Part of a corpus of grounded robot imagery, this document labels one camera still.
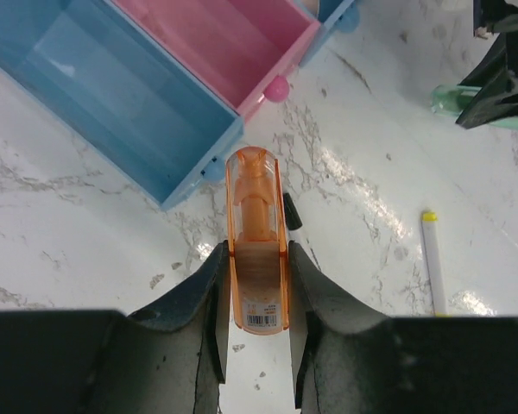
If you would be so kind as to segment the light blue drawer box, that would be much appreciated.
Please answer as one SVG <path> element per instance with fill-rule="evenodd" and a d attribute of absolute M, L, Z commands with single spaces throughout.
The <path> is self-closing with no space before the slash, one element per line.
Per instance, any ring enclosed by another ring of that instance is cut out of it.
<path fill-rule="evenodd" d="M 360 22 L 360 13 L 354 0 L 305 0 L 300 6 L 320 23 L 312 43 L 300 62 L 305 66 L 335 32 L 352 33 Z"/>

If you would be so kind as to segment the orange correction tape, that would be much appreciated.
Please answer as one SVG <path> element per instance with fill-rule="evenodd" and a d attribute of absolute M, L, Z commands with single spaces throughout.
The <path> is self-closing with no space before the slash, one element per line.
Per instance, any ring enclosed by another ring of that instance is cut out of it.
<path fill-rule="evenodd" d="M 226 162 L 227 229 L 234 322 L 257 336 L 289 327 L 288 252 L 279 162 L 243 147 Z"/>

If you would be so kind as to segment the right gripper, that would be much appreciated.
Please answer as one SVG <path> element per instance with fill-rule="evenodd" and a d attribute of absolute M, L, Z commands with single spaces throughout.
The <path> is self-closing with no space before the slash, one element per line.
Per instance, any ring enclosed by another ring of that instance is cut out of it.
<path fill-rule="evenodd" d="M 475 37 L 499 35 L 460 83 L 480 89 L 456 121 L 464 129 L 518 117 L 518 6 L 501 0 L 474 0 L 472 15 Z"/>

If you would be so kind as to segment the pink drawer box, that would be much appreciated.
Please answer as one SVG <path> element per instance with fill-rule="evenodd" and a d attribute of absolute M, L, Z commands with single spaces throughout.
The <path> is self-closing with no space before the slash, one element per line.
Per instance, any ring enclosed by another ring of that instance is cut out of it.
<path fill-rule="evenodd" d="M 294 1 L 117 0 L 115 5 L 238 115 L 281 103 L 319 22 Z"/>

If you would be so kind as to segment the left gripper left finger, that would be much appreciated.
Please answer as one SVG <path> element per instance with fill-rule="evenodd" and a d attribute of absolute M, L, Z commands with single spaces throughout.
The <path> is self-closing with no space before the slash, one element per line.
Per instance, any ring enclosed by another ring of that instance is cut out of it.
<path fill-rule="evenodd" d="M 0 413 L 214 413 L 226 381 L 230 261 L 129 315 L 0 310 Z"/>

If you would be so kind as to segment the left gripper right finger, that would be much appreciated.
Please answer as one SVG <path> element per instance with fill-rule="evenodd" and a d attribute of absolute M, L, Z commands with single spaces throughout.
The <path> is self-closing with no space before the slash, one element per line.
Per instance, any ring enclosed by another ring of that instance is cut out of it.
<path fill-rule="evenodd" d="M 288 247 L 303 413 L 518 413 L 518 317 L 390 317 Z"/>

